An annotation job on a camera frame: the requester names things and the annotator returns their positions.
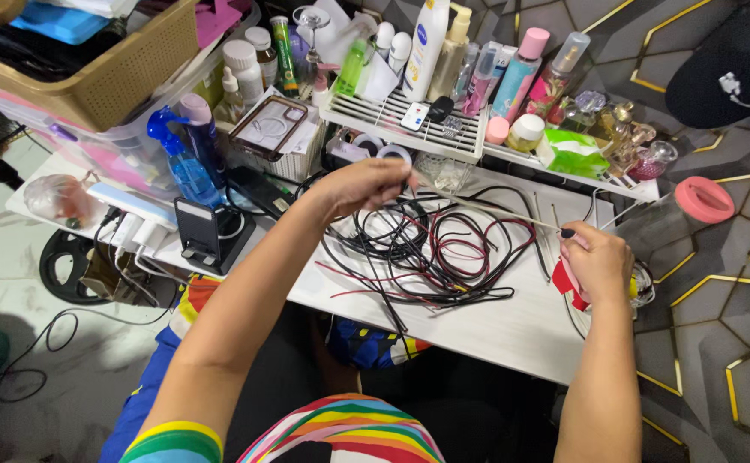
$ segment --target white desk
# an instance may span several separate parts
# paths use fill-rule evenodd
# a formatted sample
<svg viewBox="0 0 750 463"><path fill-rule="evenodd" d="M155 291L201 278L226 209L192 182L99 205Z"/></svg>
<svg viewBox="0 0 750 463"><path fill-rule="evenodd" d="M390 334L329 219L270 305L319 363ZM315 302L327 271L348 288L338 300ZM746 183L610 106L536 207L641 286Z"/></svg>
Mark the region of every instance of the white desk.
<svg viewBox="0 0 750 463"><path fill-rule="evenodd" d="M30 177L30 180L60 173L72 174L80 179L83 178L86 170L69 163L56 153ZM536 215L540 212L540 217L537 218L547 223L555 222L553 204L555 215L560 222L583 218L590 205L588 196L576 195L544 184L483 169L475 169L461 195L473 194L492 184L505 184L522 190L529 197L535 209L533 212ZM24 188L25 186L12 195L6 203L6 208L12 212L42 220L40 217L31 215L24 205ZM483 198L506 204L517 211L525 211L521 200L512 192L495 190ZM598 200L597 209L599 223L606 223L612 218L613 210L610 203ZM489 224L489 218L480 213L470 211L468 214L472 215L482 226ZM266 217L260 217L257 220L256 231L237 258L236 264L273 224ZM507 229L513 237L513 243L524 242L528 235L520 226L510 225ZM92 237L95 227L74 232L85 237ZM558 241L552 231L538 228L538 232L547 267L551 271L558 254ZM496 227L490 232L489 238L498 244L501 242L498 237L500 237L500 231ZM340 256L346 265L359 269L361 273L372 275L372 270L364 257L343 256L343 251L334 240L327 238L327 243L333 247L333 252ZM181 257L180 249L180 240L175 233L164 240L153 257L171 265L201 272ZM499 259L498 253L493 253L493 258L493 263L496 263ZM320 246L315 250L312 260L335 267L335 263ZM383 270L385 267L376 264L376 268L382 277L385 274ZM407 334L410 336L445 349L481 358L487 362L568 384L580 360L583 341L570 321L564 297L551 283L546 282L540 270L534 245L524 251L523 256L504 273L496 286L513 287L515 295L512 299L485 301L451 310L439 316L433 316L429 310L417 305L395 304L395 309L409 328ZM355 280L334 274L311 261L301 272L287 299L393 330L384 312L383 301L380 300L378 294L358 293L337 298L330 297L339 292L362 288L362 285Z"/></svg>

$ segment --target white wire rack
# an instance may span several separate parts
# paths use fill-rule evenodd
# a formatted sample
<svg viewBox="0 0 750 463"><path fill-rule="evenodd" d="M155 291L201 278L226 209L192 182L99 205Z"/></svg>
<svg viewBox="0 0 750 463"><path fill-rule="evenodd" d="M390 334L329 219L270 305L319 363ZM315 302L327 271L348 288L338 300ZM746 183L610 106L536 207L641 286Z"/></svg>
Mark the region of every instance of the white wire rack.
<svg viewBox="0 0 750 463"><path fill-rule="evenodd" d="M409 108L410 102L398 89L383 101L333 92L332 98L320 111L324 120L375 135L387 142L450 157L467 164L474 165L480 161L483 156L483 135L486 133L486 108L473 118L453 111L452 115L463 123L461 131L454 138L445 138L443 127L429 120L424 121L417 132L404 129L401 127L401 118Z"/></svg>
<svg viewBox="0 0 750 463"><path fill-rule="evenodd" d="M596 188L611 191L618 195L623 195L628 198L637 199L643 203L651 203L658 201L658 184L654 180L637 181L630 178L628 175L624 175L621 178L604 173L601 180L587 179L578 175L562 174L560 172L553 172L544 167L543 164L538 161L538 158L532 154L520 153L513 149L505 146L493 145L491 143L483 144L483 152L490 156L495 156L503 159L504 161L513 162L519 165L525 165L536 171L544 171L550 174L564 177L572 181L576 181L582 184L588 184Z"/></svg>

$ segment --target green tissue pack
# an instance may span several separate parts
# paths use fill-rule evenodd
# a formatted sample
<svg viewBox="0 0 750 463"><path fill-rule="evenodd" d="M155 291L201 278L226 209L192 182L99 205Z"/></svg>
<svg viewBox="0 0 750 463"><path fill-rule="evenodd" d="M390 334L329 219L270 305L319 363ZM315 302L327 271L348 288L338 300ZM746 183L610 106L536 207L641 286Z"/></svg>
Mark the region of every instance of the green tissue pack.
<svg viewBox="0 0 750 463"><path fill-rule="evenodd" d="M547 169L595 180L609 169L601 151L594 137L566 130L545 130L535 148L538 160Z"/></svg>

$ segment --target wicker basket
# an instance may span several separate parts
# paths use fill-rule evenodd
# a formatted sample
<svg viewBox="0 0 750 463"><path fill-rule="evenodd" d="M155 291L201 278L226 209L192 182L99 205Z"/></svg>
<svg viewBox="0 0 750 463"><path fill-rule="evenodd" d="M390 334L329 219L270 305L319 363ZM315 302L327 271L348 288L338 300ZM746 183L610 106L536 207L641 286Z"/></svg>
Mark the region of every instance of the wicker basket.
<svg viewBox="0 0 750 463"><path fill-rule="evenodd" d="M252 154L241 153L240 157L244 164L255 167L270 174L280 175L292 181L301 183L307 180L312 169L312 163L318 159L324 147L324 138L327 136L327 123L324 120L315 130L315 135L307 147L307 154L284 154L278 162L269 162Z"/></svg>
<svg viewBox="0 0 750 463"><path fill-rule="evenodd" d="M121 123L198 52L197 0L178 0L76 75L36 81L0 63L0 89L93 132Z"/></svg>

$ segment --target floor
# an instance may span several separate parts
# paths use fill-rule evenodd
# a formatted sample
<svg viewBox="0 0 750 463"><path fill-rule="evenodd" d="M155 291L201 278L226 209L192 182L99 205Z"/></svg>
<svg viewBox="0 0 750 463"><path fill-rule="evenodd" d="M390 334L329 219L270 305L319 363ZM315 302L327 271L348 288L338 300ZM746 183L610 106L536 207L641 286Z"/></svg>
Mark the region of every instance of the floor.
<svg viewBox="0 0 750 463"><path fill-rule="evenodd" d="M3 159L29 177L46 160L46 153L29 138L10 144ZM0 329L10 337L10 358L24 352L52 317L70 304L53 297L41 284L41 250L56 230L4 209L12 190L0 184ZM128 321L154 320L163 309L126 304L96 306ZM43 340L17 367L37 367L48 374L38 394L14 404L0 403L0 461L97 461L111 433L123 400L137 387L150 354L154 335L168 317L147 326L130 326L92 314L80 314L80 328L59 352L48 352ZM52 330L56 347L72 332L72 318L63 318ZM34 373L7 382L2 394L10 398L40 384Z"/></svg>

